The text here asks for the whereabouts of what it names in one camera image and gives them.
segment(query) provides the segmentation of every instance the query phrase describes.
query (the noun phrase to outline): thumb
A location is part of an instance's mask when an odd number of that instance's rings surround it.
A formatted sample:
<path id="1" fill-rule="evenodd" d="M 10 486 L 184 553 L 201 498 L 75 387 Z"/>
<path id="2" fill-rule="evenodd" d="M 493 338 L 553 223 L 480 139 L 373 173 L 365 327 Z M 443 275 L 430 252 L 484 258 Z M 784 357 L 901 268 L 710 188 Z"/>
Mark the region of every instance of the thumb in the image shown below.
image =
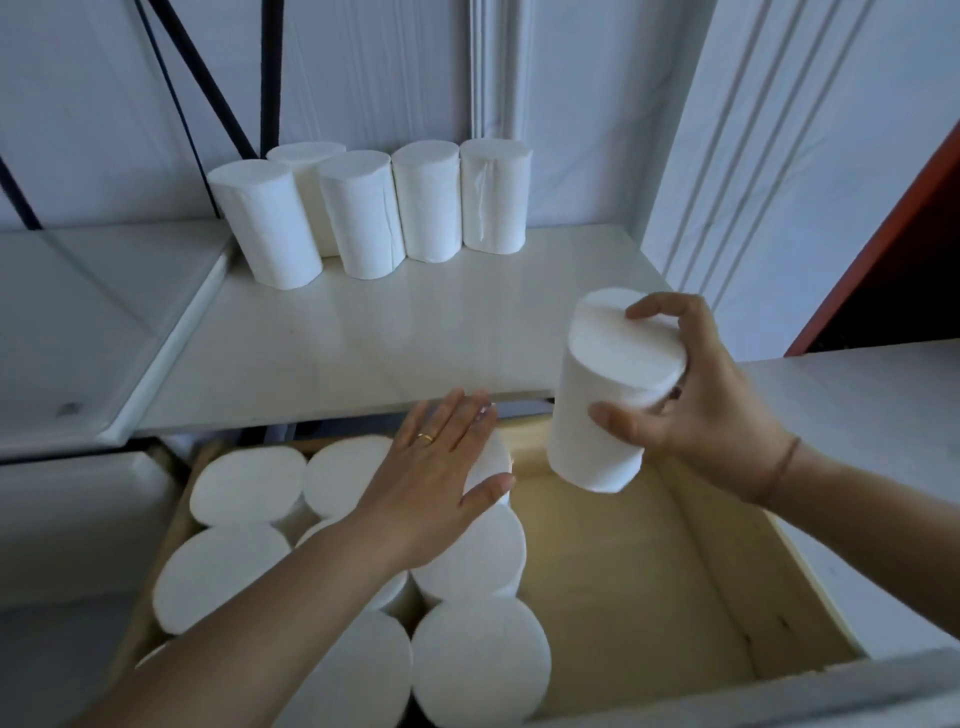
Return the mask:
<path id="1" fill-rule="evenodd" d="M 494 503 L 514 487 L 516 478 L 510 473 L 491 475 L 467 491 L 460 500 L 460 508 L 467 525 L 473 523 Z"/>
<path id="2" fill-rule="evenodd" d="M 617 440 L 639 448 L 658 448 L 666 440 L 666 420 L 650 412 L 635 412 L 606 401 L 594 402 L 590 418 Z"/>

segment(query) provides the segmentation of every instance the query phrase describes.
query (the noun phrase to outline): left hand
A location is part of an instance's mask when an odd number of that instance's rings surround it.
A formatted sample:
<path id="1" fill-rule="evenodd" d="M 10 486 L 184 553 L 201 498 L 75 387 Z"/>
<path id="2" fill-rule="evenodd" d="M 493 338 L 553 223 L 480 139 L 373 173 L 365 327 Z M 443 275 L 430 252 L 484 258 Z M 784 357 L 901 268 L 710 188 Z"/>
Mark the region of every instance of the left hand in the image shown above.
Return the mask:
<path id="1" fill-rule="evenodd" d="M 516 482 L 511 474 L 499 473 L 464 495 L 467 473 L 496 425 L 496 408 L 486 392 L 465 397 L 462 389 L 454 389 L 424 423 L 427 406 L 422 401 L 407 415 L 350 514 L 390 545 L 395 571 L 439 556 Z"/>

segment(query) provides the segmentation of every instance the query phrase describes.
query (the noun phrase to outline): forearm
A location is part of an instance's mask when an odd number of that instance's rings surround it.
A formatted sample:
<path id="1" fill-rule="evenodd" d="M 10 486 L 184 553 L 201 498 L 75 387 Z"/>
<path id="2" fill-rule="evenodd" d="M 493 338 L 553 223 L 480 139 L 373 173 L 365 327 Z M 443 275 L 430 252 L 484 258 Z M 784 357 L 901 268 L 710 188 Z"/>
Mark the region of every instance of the forearm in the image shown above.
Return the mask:
<path id="1" fill-rule="evenodd" d="M 769 507 L 960 637 L 960 506 L 797 450 Z"/>
<path id="2" fill-rule="evenodd" d="M 372 531 L 348 518 L 318 532 L 128 675 L 78 725 L 270 725 L 393 576 Z"/>

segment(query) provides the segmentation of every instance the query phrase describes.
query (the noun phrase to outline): fingernail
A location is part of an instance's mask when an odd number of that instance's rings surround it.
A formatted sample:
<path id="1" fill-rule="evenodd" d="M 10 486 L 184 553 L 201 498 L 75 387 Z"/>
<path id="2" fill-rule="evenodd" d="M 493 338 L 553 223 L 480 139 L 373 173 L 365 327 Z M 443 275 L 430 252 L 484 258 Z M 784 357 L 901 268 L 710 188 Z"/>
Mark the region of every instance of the fingernail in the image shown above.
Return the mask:
<path id="1" fill-rule="evenodd" d="M 610 409 L 602 401 L 596 401 L 590 407 L 588 407 L 587 414 L 589 414 L 590 418 L 601 427 L 606 427 L 607 423 L 610 421 Z"/>

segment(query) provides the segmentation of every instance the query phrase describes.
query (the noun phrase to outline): coreless toilet paper roll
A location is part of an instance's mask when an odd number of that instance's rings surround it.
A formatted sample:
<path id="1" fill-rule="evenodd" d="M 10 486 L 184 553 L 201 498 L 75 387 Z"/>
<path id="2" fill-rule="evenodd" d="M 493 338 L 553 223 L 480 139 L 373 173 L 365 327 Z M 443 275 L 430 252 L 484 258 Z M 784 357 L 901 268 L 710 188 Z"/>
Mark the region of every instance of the coreless toilet paper roll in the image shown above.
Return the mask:
<path id="1" fill-rule="evenodd" d="M 341 519 L 360 502 L 391 444 L 389 437 L 365 435 L 317 452 L 303 474 L 306 504 L 322 519 Z"/>
<path id="2" fill-rule="evenodd" d="M 522 141 L 471 139 L 460 145 L 464 243 L 483 253 L 516 253 L 527 238 L 533 153 Z"/>
<path id="3" fill-rule="evenodd" d="M 438 728 L 519 725 L 550 684 L 550 644 L 509 596 L 448 601 L 413 639 L 414 697 Z"/>
<path id="4" fill-rule="evenodd" d="M 510 456 L 503 438 L 500 436 L 500 430 L 495 429 L 487 441 L 487 444 L 480 451 L 480 457 L 473 463 L 470 472 L 467 473 L 467 481 L 464 483 L 464 493 L 471 488 L 480 485 L 491 475 L 498 473 L 512 473 L 514 471 L 514 459 Z M 498 501 L 507 505 L 510 503 L 510 494 L 505 493 Z"/>
<path id="5" fill-rule="evenodd" d="M 513 596 L 527 563 L 520 519 L 503 503 L 471 523 L 444 553 L 411 571 L 427 605 L 451 599 Z"/>
<path id="6" fill-rule="evenodd" d="M 174 551 L 156 579 L 156 621 L 167 634 L 183 634 L 288 553 L 287 540 L 266 523 L 201 531 Z"/>
<path id="7" fill-rule="evenodd" d="M 394 152 L 396 200 L 407 255 L 443 263 L 460 250 L 460 147 L 415 141 Z"/>
<path id="8" fill-rule="evenodd" d="M 362 612 L 287 703 L 274 728 L 395 728 L 413 683 L 410 638 L 380 612 Z"/>
<path id="9" fill-rule="evenodd" d="M 271 522 L 302 504 L 306 458 L 293 448 L 239 449 L 200 473 L 190 494 L 190 514 L 204 525 Z"/>
<path id="10" fill-rule="evenodd" d="M 406 253 L 390 155 L 345 152 L 318 168 L 344 271 L 356 279 L 392 273 Z"/>
<path id="11" fill-rule="evenodd" d="M 206 179 L 258 283 L 306 285 L 324 269 L 293 173 L 267 159 L 241 159 Z"/>
<path id="12" fill-rule="evenodd" d="M 675 319 L 631 321 L 624 309 L 644 294 L 605 288 L 573 312 L 547 439 L 547 460 L 564 480 L 617 493 L 639 473 L 643 448 L 620 442 L 589 418 L 595 401 L 646 408 L 660 403 L 686 368 Z"/>
<path id="13" fill-rule="evenodd" d="M 324 159 L 341 155 L 346 150 L 347 147 L 334 141 L 301 141 L 296 144 L 281 144 L 267 152 L 267 159 L 285 165 L 294 173 L 314 242 L 320 255 L 324 257 L 339 255 L 339 252 L 333 228 L 330 227 L 330 216 L 326 214 L 317 164 Z"/>

